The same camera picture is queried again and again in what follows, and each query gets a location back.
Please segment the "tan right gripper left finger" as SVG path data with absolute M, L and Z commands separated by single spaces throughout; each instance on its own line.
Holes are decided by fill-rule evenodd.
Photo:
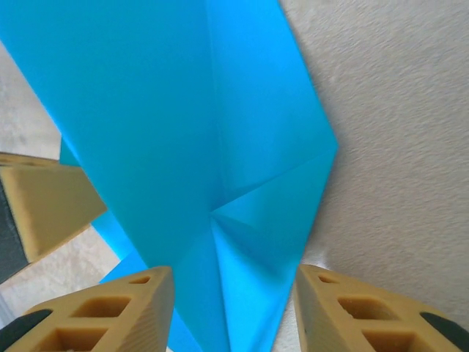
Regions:
M 2 351 L 165 351 L 171 268 L 158 266 L 32 307 L 1 329 Z

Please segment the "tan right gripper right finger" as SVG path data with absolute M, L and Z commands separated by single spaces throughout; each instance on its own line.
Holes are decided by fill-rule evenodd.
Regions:
M 302 351 L 467 351 L 468 330 L 415 299 L 315 265 L 293 287 Z

